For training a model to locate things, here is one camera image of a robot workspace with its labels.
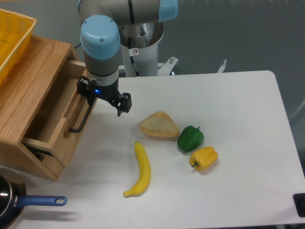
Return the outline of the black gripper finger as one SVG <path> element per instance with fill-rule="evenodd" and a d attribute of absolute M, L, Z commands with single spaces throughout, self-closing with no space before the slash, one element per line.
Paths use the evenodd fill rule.
<path fill-rule="evenodd" d="M 81 76 L 77 82 L 77 93 L 87 99 L 88 105 L 93 102 L 93 92 L 90 86 L 91 82 L 85 76 Z"/>
<path fill-rule="evenodd" d="M 130 93 L 117 93 L 111 101 L 111 105 L 117 109 L 117 116 L 122 113 L 129 113 L 132 107 L 132 98 Z"/>

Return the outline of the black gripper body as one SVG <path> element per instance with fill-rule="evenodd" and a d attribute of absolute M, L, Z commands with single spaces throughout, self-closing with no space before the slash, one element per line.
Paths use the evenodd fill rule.
<path fill-rule="evenodd" d="M 111 106 L 118 107 L 119 104 L 119 91 L 118 91 L 118 76 L 115 76 L 115 81 L 112 81 L 111 84 L 101 85 L 100 79 L 107 77 L 98 77 L 98 78 L 89 78 L 89 98 L 88 104 L 91 105 L 95 98 L 99 98 L 107 101 Z"/>

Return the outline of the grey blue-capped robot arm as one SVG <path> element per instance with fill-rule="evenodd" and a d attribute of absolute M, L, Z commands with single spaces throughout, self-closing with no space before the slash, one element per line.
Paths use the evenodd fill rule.
<path fill-rule="evenodd" d="M 87 75 L 79 80 L 78 93 L 89 104 L 100 98 L 119 114 L 129 112 L 131 95 L 118 90 L 119 58 L 128 77 L 156 76 L 163 23 L 176 18 L 178 12 L 177 0 L 79 1 Z"/>

